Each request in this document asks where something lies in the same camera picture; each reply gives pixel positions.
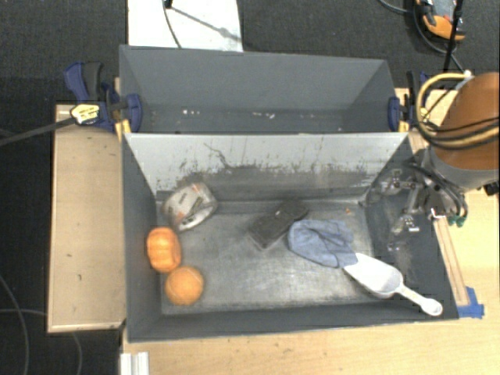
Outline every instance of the bin floor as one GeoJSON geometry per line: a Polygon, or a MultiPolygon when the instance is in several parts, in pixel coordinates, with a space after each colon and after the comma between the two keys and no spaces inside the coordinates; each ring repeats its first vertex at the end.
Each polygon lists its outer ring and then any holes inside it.
{"type": "MultiPolygon", "coordinates": [[[[354,234],[355,252],[371,255],[372,244],[365,211],[357,199],[303,201],[306,219],[345,221],[354,234]]],[[[239,309],[352,304],[372,302],[340,269],[321,266],[290,252],[284,235],[267,250],[259,250],[248,236],[248,227],[263,213],[272,213],[280,202],[220,202],[216,213],[192,230],[179,234],[182,265],[198,268],[205,278],[202,297],[192,306],[173,305],[162,292],[162,313],[206,313],[239,309]]],[[[158,224],[167,225],[159,212],[158,224]]],[[[166,275],[159,275],[163,287],[166,275]]]]}

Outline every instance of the white plastic scoop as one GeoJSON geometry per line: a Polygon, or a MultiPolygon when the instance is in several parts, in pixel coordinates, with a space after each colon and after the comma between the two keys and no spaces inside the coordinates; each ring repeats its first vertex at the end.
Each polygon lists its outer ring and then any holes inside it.
{"type": "Polygon", "coordinates": [[[443,306],[433,298],[425,298],[403,284],[402,274],[393,266],[362,253],[356,253],[358,262],[345,266],[344,271],[379,298],[390,298],[399,293],[430,316],[440,316],[443,306]]]}

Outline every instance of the orange toy pumpkin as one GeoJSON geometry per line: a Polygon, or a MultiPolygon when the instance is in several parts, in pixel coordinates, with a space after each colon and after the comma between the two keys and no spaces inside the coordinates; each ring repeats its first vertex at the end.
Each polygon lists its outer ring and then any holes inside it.
{"type": "Polygon", "coordinates": [[[165,293],[175,305],[194,304],[203,293],[205,281],[192,266],[180,266],[169,273],[165,282],[165,293]]]}
{"type": "Polygon", "coordinates": [[[173,230],[157,227],[149,232],[146,241],[151,266],[159,272],[170,272],[180,264],[180,243],[173,230]]]}

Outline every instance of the blue towel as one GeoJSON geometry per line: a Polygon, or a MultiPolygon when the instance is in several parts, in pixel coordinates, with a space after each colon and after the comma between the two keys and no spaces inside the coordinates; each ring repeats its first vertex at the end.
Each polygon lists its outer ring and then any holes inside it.
{"type": "Polygon", "coordinates": [[[350,243],[352,232],[344,222],[336,220],[302,220],[288,231],[288,247],[295,254],[315,263],[343,268],[358,259],[350,243]]]}

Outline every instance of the dark carpet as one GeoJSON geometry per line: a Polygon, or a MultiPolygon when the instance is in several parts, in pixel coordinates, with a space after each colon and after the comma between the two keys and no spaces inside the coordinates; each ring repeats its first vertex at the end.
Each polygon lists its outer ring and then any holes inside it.
{"type": "MultiPolygon", "coordinates": [[[[388,0],[402,5],[403,0],[388,0]]],[[[441,71],[444,58],[419,39],[411,17],[376,0],[238,0],[245,50],[386,59],[395,86],[407,70],[441,71]]],[[[500,0],[465,0],[466,40],[456,53],[479,74],[498,71],[500,0]]],[[[127,42],[127,0],[0,0],[0,136],[53,121],[72,95],[62,71],[73,61],[101,61],[118,74],[127,42]]],[[[51,205],[50,134],[0,148],[0,274],[25,309],[45,310],[51,205]]],[[[12,308],[0,289],[0,309],[12,308]]],[[[30,373],[76,373],[69,336],[48,336],[27,316],[30,373]]],[[[80,334],[83,374],[117,372],[119,335],[80,334]]],[[[12,314],[0,315],[0,374],[23,372],[23,338],[12,314]]]]}

